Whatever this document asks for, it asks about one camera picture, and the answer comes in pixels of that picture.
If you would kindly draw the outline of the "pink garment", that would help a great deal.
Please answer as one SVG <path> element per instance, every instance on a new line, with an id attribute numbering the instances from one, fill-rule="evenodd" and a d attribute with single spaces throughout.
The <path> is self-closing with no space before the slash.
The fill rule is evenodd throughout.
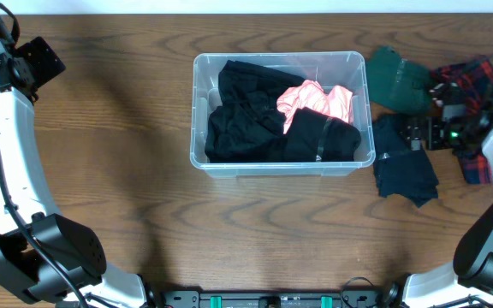
<path id="1" fill-rule="evenodd" d="M 300 86 L 289 87 L 276 101 L 277 110 L 286 120 L 283 133 L 292 125 L 297 110 L 309 109 L 328 117 L 353 123 L 353 93 L 343 86 L 334 86 L 328 94 L 315 80 L 305 80 Z"/>

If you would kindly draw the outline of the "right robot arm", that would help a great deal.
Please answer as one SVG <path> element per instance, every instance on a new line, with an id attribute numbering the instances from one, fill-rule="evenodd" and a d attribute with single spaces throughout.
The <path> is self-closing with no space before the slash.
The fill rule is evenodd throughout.
<path id="1" fill-rule="evenodd" d="M 465 119 L 458 132 L 447 128 L 451 145 L 478 145 L 493 184 L 493 86 L 480 113 Z M 460 240 L 452 262 L 412 274 L 382 297 L 386 307 L 493 307 L 493 204 Z"/>

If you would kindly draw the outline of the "dark green garment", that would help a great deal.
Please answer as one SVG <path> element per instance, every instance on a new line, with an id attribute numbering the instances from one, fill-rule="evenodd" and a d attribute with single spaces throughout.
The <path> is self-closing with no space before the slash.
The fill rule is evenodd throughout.
<path id="1" fill-rule="evenodd" d="M 389 46 L 374 51 L 366 63 L 370 100 L 396 113 L 421 116 L 431 109 L 430 70 L 400 56 Z"/>

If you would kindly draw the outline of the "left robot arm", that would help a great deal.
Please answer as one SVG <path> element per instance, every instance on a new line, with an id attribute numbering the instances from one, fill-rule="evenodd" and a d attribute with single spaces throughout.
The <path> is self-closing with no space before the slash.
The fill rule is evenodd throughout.
<path id="1" fill-rule="evenodd" d="M 140 275 L 106 260 L 97 235 L 62 215 L 34 133 L 38 90 L 65 69 L 42 39 L 21 44 L 0 3 L 0 286 L 28 305 L 153 307 Z"/>

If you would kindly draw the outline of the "small black garment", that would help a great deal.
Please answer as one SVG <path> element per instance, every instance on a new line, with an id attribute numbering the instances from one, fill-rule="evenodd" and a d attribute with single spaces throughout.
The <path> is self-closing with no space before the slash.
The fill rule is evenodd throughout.
<path id="1" fill-rule="evenodd" d="M 287 163 L 349 162 L 361 143 L 359 130 L 335 117 L 298 109 L 286 133 Z"/>

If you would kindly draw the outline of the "large black garment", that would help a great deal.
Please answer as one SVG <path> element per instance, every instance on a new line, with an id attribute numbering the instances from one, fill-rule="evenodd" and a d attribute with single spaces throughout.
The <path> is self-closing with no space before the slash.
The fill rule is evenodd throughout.
<path id="1" fill-rule="evenodd" d="M 222 105 L 208 118 L 210 163 L 278 163 L 286 145 L 286 116 L 277 99 L 303 77 L 247 62 L 227 61 L 218 75 Z"/>

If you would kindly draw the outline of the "red navy plaid shirt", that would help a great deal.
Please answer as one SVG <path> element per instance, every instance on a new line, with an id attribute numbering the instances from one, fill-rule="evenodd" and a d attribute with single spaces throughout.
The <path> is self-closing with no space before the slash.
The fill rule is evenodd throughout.
<path id="1" fill-rule="evenodd" d="M 493 84 L 493 65 L 483 57 L 431 70 L 431 78 L 439 83 L 452 81 L 459 88 L 460 104 L 470 111 L 480 111 L 483 98 Z M 467 184 L 491 183 L 491 169 L 481 150 L 453 151 L 458 158 Z"/>

